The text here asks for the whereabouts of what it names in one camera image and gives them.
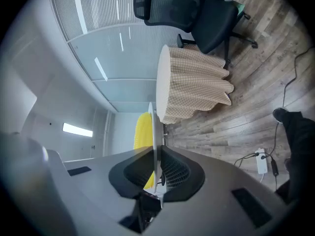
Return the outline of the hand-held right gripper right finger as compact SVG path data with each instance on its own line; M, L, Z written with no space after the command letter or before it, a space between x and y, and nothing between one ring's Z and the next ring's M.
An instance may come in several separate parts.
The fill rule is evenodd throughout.
M268 187L231 163L170 147L198 163L202 187L184 202L164 203L147 236L269 236L292 210Z

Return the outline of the person's black shoe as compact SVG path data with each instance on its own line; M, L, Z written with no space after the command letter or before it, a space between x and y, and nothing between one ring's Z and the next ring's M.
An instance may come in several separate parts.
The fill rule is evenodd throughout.
M288 113L288 110L285 108L276 108L273 111L273 117L278 123L283 123L283 118L286 113Z

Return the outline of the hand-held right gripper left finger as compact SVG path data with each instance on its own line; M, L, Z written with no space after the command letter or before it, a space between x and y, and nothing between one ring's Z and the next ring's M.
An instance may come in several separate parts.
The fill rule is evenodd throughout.
M151 152L151 147L94 159L62 162L60 155L48 150L46 165L50 181L63 208L52 221L62 228L53 236L156 236L155 224L139 234L123 226L121 221L136 214L136 200L122 197L110 183L123 172L111 169L128 159L138 159Z

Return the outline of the round table with yellow cloth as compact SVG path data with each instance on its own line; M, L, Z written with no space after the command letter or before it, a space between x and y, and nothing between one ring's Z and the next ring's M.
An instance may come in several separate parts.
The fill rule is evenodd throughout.
M164 45L158 60L156 112L164 124L188 119L217 104L231 105L234 86L226 80L225 60L196 49Z

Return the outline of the person's black trouser leg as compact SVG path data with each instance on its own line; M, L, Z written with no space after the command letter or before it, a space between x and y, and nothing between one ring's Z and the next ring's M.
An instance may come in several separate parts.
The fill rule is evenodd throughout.
M288 112L282 124L291 154L285 161L289 180L278 193L290 203L315 194L315 121L301 112Z

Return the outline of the yellow banana-like object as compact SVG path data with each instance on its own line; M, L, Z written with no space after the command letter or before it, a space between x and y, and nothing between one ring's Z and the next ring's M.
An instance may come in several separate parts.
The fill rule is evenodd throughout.
M153 146L152 116L149 112L145 112L141 114L137 120L134 134L133 149L152 146ZM153 154L149 154L148 163L152 170L151 175L144 186L145 190L153 188L154 186L154 161L152 156Z

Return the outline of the black power adapter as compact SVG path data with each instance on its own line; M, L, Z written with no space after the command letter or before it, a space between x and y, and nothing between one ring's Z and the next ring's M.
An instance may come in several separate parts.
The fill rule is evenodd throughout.
M271 168L272 168L273 176L277 177L279 175L279 170L278 170L277 163L272 156L271 156Z

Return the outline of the black office chair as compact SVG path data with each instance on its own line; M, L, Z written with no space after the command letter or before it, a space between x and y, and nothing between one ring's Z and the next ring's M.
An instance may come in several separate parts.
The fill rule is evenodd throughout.
M242 17L251 17L239 11L233 0L133 0L136 18L147 26L170 26L190 33L192 40L177 35L177 46L196 45L203 54L208 54L224 44L224 60L229 63L231 37L247 41L258 48L256 41L234 32Z

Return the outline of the white power strip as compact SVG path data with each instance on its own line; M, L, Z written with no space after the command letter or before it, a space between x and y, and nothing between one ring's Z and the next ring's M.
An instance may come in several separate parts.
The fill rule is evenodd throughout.
M268 166L266 160L267 154L265 153L265 150L263 148L260 148L255 153L258 154L258 156L256 157L258 173L261 175L268 173Z

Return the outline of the long ceiling light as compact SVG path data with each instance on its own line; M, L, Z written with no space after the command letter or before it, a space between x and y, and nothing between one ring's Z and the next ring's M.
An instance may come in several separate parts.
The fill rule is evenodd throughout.
M85 136L85 137L92 137L93 136L93 131L83 129L77 126L70 125L68 123L63 124L63 132L75 134L75 135L80 135L80 136Z

